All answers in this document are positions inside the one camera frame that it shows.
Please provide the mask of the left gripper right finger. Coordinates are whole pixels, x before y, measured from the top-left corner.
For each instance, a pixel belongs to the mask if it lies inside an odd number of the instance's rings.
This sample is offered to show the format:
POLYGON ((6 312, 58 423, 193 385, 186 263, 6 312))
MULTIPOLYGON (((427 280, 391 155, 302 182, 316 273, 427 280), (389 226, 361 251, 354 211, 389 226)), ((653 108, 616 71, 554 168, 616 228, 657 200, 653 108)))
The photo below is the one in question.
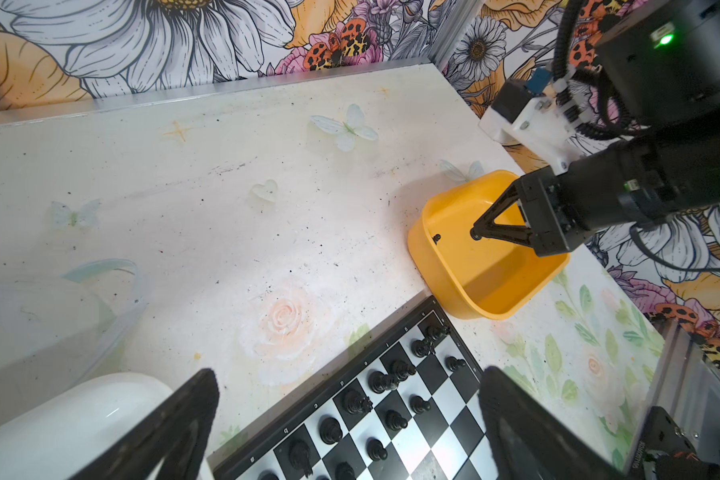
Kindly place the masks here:
POLYGON ((623 479, 504 371, 484 370, 478 393, 500 479, 623 479))

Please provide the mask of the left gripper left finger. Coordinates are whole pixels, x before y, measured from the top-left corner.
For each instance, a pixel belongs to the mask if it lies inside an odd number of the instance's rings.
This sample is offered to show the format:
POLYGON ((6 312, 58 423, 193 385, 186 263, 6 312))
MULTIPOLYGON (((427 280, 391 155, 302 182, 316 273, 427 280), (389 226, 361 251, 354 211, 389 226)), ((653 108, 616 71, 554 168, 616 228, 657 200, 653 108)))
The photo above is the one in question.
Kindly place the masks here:
POLYGON ((214 371, 199 370, 75 479, 198 479, 219 404, 214 371))

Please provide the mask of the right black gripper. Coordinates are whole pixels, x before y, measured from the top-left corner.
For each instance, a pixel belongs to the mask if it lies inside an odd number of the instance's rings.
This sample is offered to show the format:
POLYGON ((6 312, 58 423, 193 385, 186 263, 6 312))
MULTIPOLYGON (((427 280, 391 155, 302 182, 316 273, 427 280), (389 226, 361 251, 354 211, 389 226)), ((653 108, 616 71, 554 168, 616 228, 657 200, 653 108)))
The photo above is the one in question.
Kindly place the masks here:
POLYGON ((720 204, 720 110, 658 129, 512 182, 474 222, 473 240, 496 239, 540 256, 570 252, 596 231, 658 226, 673 214, 720 204), (496 220, 517 202, 527 226, 496 220))

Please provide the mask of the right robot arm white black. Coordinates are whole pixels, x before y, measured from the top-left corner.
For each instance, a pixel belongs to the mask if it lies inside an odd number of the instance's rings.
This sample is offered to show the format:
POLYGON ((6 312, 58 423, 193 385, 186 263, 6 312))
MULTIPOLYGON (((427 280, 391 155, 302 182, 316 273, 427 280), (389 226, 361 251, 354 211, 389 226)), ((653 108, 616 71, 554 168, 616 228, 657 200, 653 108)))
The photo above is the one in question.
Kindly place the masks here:
POLYGON ((632 239, 720 204, 720 1, 652 1, 596 44, 598 70, 568 63, 581 3, 561 19, 552 65, 510 80, 483 117, 546 167, 509 184, 474 240, 568 253, 597 231, 632 239))

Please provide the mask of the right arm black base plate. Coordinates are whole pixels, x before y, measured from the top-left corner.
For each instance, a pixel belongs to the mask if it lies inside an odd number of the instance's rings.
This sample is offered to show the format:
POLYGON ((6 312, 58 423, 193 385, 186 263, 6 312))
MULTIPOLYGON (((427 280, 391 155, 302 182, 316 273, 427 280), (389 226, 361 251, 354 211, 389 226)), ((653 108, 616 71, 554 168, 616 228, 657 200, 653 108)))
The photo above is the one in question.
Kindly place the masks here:
POLYGON ((686 435, 669 413, 654 406, 626 464, 629 479, 720 479, 720 416, 703 434, 686 435))

